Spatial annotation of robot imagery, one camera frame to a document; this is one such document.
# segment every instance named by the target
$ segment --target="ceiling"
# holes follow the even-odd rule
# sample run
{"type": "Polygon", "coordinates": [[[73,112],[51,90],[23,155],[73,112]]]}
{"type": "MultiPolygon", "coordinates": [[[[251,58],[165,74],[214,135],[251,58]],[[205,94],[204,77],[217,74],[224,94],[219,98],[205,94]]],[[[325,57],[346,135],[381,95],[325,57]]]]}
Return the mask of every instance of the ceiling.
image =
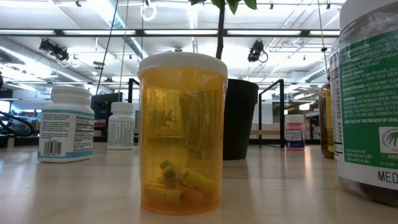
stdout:
{"type": "MultiPolygon", "coordinates": [[[[0,29],[109,29],[116,0],[80,0],[81,7],[75,0],[0,0],[0,29]]],[[[320,14],[323,29],[338,30],[339,13],[345,0],[320,0],[320,14]]],[[[235,15],[226,9],[225,29],[297,29],[319,30],[320,18],[317,0],[257,0],[258,10],[253,11],[240,4],[235,15]]],[[[114,29],[217,29],[218,8],[208,1],[204,4],[191,6],[188,0],[149,1],[150,8],[144,7],[142,19],[142,1],[120,0],[118,16],[120,23],[114,29]]],[[[181,48],[184,52],[198,52],[215,56],[216,37],[133,37],[137,45],[142,47],[147,55],[174,51],[181,48]]],[[[67,48],[70,60],[57,63],[50,55],[44,55],[39,50],[41,37],[0,36],[0,47],[4,47],[20,55],[31,58],[35,63],[41,63],[55,72],[59,81],[75,82],[98,81],[94,61],[101,61],[108,43],[107,37],[46,37],[53,43],[67,48]]],[[[230,78],[242,78],[251,82],[274,82],[280,78],[286,82],[304,82],[313,72],[325,67],[325,59],[320,49],[328,47],[330,51],[335,38],[298,38],[298,37],[225,37],[222,61],[228,66],[230,78]],[[262,40],[266,46],[269,60],[261,64],[248,62],[249,49],[256,40],[262,40]]],[[[122,81],[136,77],[140,58],[137,51],[125,44],[123,38],[110,38],[106,55],[102,82],[108,77],[120,81],[122,63],[122,81]]],[[[8,70],[0,67],[5,73],[8,70]]],[[[18,76],[6,78],[12,81],[26,81],[32,77],[18,76]]],[[[34,80],[42,80],[40,75],[34,80]]],[[[326,77],[312,81],[325,83],[326,77]]],[[[34,85],[40,91],[46,91],[53,84],[34,85]]],[[[6,88],[20,87],[6,85],[6,88]]],[[[85,85],[92,90],[95,86],[85,85]]],[[[119,85],[104,85],[102,93],[113,92],[119,85]]]]}

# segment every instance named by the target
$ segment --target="brown bottle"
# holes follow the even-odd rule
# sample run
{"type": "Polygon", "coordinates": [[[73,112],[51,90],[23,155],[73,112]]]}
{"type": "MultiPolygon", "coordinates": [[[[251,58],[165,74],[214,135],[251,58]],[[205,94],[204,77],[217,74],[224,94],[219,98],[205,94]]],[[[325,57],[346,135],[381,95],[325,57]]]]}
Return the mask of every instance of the brown bottle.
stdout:
{"type": "MultiPolygon", "coordinates": [[[[328,81],[330,82],[330,70],[328,70],[328,81]]],[[[330,83],[323,85],[319,91],[319,126],[322,155],[325,158],[334,159],[330,83]]]]}

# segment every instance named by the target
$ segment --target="white lid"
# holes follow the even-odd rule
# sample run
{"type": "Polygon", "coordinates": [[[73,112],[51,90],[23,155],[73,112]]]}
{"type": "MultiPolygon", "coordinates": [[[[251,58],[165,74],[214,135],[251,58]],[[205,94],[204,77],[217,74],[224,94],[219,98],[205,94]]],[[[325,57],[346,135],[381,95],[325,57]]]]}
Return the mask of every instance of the white lid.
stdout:
{"type": "Polygon", "coordinates": [[[111,105],[111,112],[134,112],[134,105],[132,103],[125,102],[113,102],[111,105]]]}
{"type": "Polygon", "coordinates": [[[304,123],[304,115],[290,114],[285,116],[285,123],[304,123]]]}
{"type": "Polygon", "coordinates": [[[72,94],[72,95],[87,95],[91,96],[90,91],[75,87],[75,86],[55,86],[51,90],[51,95],[54,94],[72,94]]]}
{"type": "Polygon", "coordinates": [[[195,67],[202,70],[218,72],[228,77],[224,62],[204,54],[189,52],[167,52],[151,55],[139,64],[138,77],[149,68],[195,67]]]}
{"type": "Polygon", "coordinates": [[[340,30],[356,19],[398,0],[347,0],[340,10],[340,30]]]}

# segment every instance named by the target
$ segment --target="table surface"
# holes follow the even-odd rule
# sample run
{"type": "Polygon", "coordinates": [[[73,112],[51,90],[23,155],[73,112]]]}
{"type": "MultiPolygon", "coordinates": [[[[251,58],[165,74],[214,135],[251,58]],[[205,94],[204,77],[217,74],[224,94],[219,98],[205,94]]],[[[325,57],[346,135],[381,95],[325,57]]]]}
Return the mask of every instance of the table surface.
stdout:
{"type": "Polygon", "coordinates": [[[190,216],[140,208],[139,156],[95,144],[92,159],[37,162],[37,147],[0,150],[0,223],[397,223],[398,208],[341,189],[334,160],[319,146],[302,152],[250,146],[224,161],[220,206],[190,216]]]}

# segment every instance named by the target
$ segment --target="barcode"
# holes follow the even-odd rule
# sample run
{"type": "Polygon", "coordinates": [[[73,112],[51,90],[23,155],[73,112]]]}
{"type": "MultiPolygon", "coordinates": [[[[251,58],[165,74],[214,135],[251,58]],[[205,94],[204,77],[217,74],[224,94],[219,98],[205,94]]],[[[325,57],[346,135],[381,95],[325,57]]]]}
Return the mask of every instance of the barcode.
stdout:
{"type": "Polygon", "coordinates": [[[44,142],[44,155],[45,156],[60,156],[62,150],[62,142],[48,141],[44,142]]]}

